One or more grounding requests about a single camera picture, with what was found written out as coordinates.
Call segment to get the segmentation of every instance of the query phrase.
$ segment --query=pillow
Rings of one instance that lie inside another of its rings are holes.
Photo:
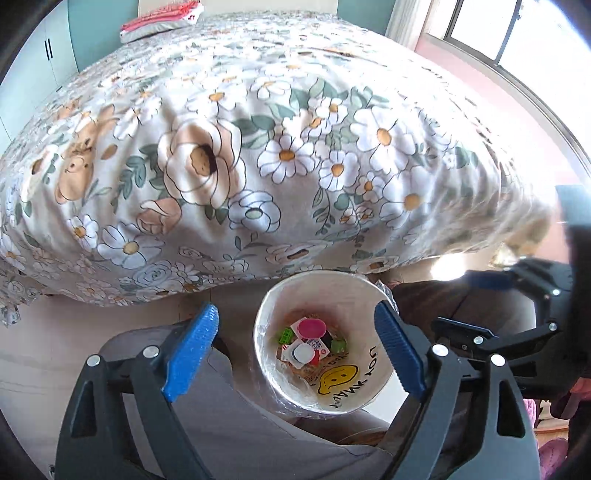
[[[155,33],[194,25],[203,12],[199,1],[171,4],[142,15],[121,26],[121,43],[129,43]]]

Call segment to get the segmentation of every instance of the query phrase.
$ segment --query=bed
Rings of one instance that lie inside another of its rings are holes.
[[[221,15],[123,46],[1,160],[4,322],[44,293],[126,306],[540,236],[552,196],[479,104],[331,15]]]

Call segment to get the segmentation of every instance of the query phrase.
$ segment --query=green plastic piece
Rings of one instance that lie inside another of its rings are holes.
[[[344,340],[333,340],[330,344],[330,353],[336,355],[337,353],[345,353],[345,350],[347,350],[347,342]]]
[[[279,338],[279,345],[290,345],[295,336],[296,334],[290,327],[286,328]]]

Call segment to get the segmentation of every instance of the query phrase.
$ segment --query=blue gripper pad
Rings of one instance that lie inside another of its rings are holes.
[[[162,394],[170,403],[189,391],[201,361],[209,353],[218,326],[217,308],[208,303],[183,333],[168,360],[166,383],[162,387]]]
[[[402,387],[416,399],[422,399],[427,390],[423,362],[385,301],[375,307],[374,324]]]

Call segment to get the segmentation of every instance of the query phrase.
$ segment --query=pink bottle cap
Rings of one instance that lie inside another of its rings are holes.
[[[303,319],[297,331],[302,338],[321,338],[326,333],[326,324],[320,319]]]

